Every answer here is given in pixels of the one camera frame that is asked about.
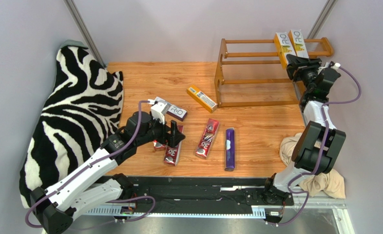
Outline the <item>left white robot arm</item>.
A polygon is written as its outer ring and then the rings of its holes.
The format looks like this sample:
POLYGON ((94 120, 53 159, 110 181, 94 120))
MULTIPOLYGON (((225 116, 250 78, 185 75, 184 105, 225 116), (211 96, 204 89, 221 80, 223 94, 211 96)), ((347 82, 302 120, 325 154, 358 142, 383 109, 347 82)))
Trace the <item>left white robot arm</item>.
POLYGON ((176 121, 166 125, 163 114, 135 112, 125 126, 110 135, 81 166, 58 183, 31 192, 31 208, 25 222, 43 228, 49 234, 61 234, 87 211, 106 202, 130 198, 133 184, 124 174, 116 174, 105 183, 91 188, 107 172, 136 154, 139 146, 157 141, 175 147, 185 139, 176 121))

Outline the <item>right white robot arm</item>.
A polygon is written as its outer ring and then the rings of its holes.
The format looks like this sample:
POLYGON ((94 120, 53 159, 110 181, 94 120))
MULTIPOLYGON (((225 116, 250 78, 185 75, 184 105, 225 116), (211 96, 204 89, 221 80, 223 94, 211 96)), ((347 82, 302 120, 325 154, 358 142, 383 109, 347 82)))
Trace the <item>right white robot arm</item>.
POLYGON ((300 108, 308 124, 296 143, 290 164, 268 178, 262 193, 267 204, 283 204, 292 196, 291 189, 307 178, 327 174, 345 142, 346 134, 338 130, 328 117, 328 94, 341 76, 339 64, 322 65, 319 58, 287 55, 286 71, 291 81, 305 87, 300 108))

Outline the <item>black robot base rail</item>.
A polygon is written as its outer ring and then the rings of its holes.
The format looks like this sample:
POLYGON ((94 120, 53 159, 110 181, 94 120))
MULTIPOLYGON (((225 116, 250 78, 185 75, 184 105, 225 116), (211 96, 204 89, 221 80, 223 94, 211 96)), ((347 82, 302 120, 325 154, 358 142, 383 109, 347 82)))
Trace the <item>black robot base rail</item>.
POLYGON ((118 202, 104 203, 88 215, 134 217, 261 218, 278 223, 293 196, 272 187, 269 178, 152 177, 119 178, 124 185, 118 202))

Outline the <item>orange white R.O.C.S. toothpaste box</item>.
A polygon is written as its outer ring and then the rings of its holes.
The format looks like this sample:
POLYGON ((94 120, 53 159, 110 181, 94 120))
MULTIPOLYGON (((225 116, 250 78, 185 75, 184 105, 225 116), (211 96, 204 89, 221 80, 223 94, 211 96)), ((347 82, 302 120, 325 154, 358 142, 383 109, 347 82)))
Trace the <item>orange white R.O.C.S. toothpaste box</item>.
POLYGON ((309 55, 302 32, 300 30, 291 29, 289 31, 289 39, 295 50, 296 56, 308 59, 309 55))

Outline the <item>silver yellow R.O.C.S. toothpaste box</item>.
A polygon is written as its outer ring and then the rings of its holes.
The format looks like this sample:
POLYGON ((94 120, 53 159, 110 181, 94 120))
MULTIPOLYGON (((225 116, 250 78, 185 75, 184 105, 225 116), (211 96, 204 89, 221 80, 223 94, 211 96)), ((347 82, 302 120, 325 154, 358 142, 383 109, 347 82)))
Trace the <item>silver yellow R.O.C.S. toothpaste box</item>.
POLYGON ((274 44, 283 69, 288 66, 287 55, 296 55, 295 49, 289 39, 287 32, 277 32, 274 36, 274 44))

